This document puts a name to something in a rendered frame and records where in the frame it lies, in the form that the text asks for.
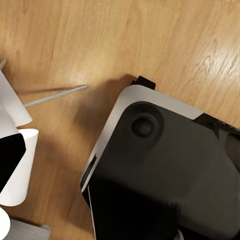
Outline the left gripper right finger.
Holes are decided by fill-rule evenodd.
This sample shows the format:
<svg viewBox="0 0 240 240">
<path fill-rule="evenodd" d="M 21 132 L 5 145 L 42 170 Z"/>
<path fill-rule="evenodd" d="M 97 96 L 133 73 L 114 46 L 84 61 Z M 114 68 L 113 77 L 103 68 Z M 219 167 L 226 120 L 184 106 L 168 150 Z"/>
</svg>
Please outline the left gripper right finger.
<svg viewBox="0 0 240 240">
<path fill-rule="evenodd" d="M 240 173 L 240 135 L 228 133 L 225 140 L 224 151 Z"/>
</svg>

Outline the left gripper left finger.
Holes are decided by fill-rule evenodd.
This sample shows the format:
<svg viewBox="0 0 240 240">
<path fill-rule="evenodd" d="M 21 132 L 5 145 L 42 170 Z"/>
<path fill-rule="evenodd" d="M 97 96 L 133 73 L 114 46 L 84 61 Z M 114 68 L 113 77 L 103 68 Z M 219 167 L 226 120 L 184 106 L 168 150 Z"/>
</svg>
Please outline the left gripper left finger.
<svg viewBox="0 0 240 240">
<path fill-rule="evenodd" d="M 26 153 L 22 133 L 0 138 L 0 193 Z"/>
</svg>

